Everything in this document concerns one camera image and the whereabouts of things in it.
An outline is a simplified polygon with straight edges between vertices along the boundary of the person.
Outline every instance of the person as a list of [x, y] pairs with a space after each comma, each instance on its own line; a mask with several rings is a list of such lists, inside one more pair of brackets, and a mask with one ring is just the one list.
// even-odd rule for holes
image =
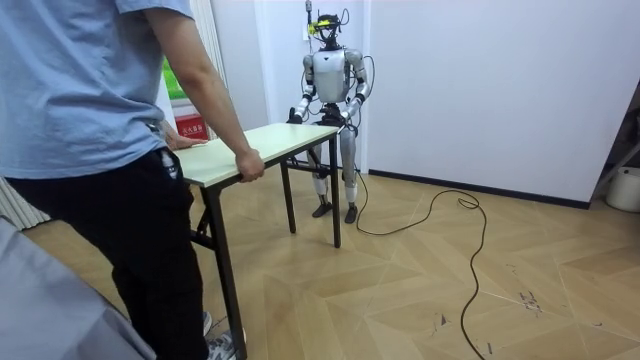
[[5, 0], [0, 10], [0, 176], [113, 264], [132, 324], [158, 359], [232, 358], [228, 336], [207, 344], [202, 335], [193, 197], [154, 105], [163, 55], [243, 181], [264, 164], [189, 0]]

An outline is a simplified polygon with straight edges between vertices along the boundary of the wooden floor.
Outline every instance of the wooden floor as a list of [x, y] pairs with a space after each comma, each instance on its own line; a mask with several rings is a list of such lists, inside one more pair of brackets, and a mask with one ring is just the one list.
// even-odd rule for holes
[[[420, 219], [443, 190], [366, 181], [371, 198], [362, 226], [373, 231]], [[343, 248], [334, 249], [330, 216], [310, 217], [317, 198], [308, 174], [292, 172], [292, 186], [296, 235], [288, 231], [277, 169], [223, 196], [251, 360], [475, 358], [459, 317], [474, 288], [469, 258], [480, 241], [478, 211], [446, 194], [429, 221], [392, 236], [365, 236], [343, 224]], [[466, 324], [486, 359], [640, 359], [637, 215], [602, 203], [583, 211], [477, 197], [489, 226], [476, 261], [481, 291]], [[202, 209], [193, 206], [194, 222]], [[26, 233], [122, 308], [109, 264], [69, 227], [51, 222]], [[205, 307], [221, 318], [213, 254], [197, 250]]]

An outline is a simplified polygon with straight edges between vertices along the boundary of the robot leg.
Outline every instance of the robot leg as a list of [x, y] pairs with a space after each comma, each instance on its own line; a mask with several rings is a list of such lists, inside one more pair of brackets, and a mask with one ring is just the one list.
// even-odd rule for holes
[[[312, 167], [315, 167], [317, 164], [316, 164], [316, 161], [314, 160], [314, 157], [311, 156], [312, 151], [313, 151], [313, 154], [315, 154], [315, 158], [318, 159], [318, 161], [322, 161], [322, 144], [314, 146], [307, 153], [307, 160], [309, 161], [309, 165], [311, 165]], [[327, 178], [325, 177], [323, 179], [320, 177], [320, 175], [312, 173], [311, 179], [313, 180], [313, 187], [316, 189], [316, 193], [320, 198], [320, 206], [318, 206], [318, 208], [313, 212], [312, 216], [314, 218], [318, 218], [326, 214], [329, 210], [331, 210], [332, 205], [330, 202], [327, 201], [327, 189], [328, 189]]]
[[356, 221], [358, 208], [356, 207], [356, 196], [358, 195], [358, 184], [356, 182], [356, 128], [345, 127], [340, 133], [340, 153], [342, 155], [342, 178], [344, 189], [349, 202], [349, 210], [344, 222], [352, 224]]

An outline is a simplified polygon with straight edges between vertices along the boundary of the man's left hand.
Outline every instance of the man's left hand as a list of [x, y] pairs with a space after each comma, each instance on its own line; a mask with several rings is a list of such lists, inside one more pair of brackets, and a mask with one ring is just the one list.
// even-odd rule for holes
[[171, 149], [172, 151], [187, 149], [194, 145], [206, 144], [208, 142], [208, 140], [191, 139], [177, 134], [176, 136], [167, 136], [166, 141], [169, 149]]

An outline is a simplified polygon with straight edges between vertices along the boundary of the red sign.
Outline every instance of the red sign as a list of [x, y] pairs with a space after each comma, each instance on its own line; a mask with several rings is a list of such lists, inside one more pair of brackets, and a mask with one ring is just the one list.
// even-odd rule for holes
[[199, 114], [176, 117], [178, 134], [191, 139], [209, 140], [207, 126]]

